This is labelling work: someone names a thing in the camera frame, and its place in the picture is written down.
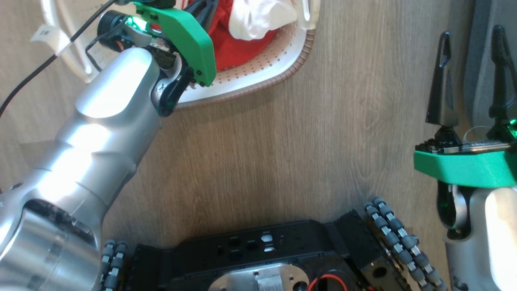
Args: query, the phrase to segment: white tag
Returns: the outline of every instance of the white tag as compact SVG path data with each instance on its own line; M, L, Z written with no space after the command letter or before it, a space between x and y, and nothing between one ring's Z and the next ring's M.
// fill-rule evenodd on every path
M59 27L43 24L34 34L31 41L46 42L60 56L71 45L70 39Z

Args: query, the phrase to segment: white laundry basket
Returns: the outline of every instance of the white laundry basket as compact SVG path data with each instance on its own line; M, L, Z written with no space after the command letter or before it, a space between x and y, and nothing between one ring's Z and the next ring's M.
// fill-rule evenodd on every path
M61 27L73 34L106 0L41 0L47 24ZM298 11L298 20L277 32L274 39L257 57L249 62L217 73L211 86L187 88L178 107L210 103L236 98L278 84L290 78L303 65L314 43L316 22L320 14L320 0L292 0ZM111 9L135 15L132 4L112 6ZM89 83L97 75L84 53L84 48L96 37L94 22L62 58L72 71ZM96 44L91 55L100 67L105 67L116 53Z

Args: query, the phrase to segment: wooden floor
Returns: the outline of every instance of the wooden floor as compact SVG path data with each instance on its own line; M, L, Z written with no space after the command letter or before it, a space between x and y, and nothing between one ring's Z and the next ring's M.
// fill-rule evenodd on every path
M314 49L288 82L164 120L105 219L107 238L170 247L250 227L326 222L379 195L447 276L436 181L414 171L413 150L436 131L424 114L446 29L461 105L473 2L322 2ZM3 7L0 99L51 54L29 42L43 22L39 1ZM23 180L83 88L58 60L17 96L0 120L2 189Z

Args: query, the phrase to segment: green 3d-printed part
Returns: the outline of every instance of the green 3d-printed part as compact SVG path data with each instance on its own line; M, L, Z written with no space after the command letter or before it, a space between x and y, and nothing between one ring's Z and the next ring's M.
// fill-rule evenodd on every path
M142 19L161 26L162 32L194 70L196 82L211 85L217 74L214 44L194 16L179 9L157 9L141 3L134 4Z
M442 182L478 188L517 185L517 153L443 155L415 151L415 169Z

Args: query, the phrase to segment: silver plate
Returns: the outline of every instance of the silver plate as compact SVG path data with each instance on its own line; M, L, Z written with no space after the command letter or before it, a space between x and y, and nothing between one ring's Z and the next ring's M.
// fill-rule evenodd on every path
M309 278L296 266L262 265L227 273L215 280L208 291L291 291L299 282L309 285Z

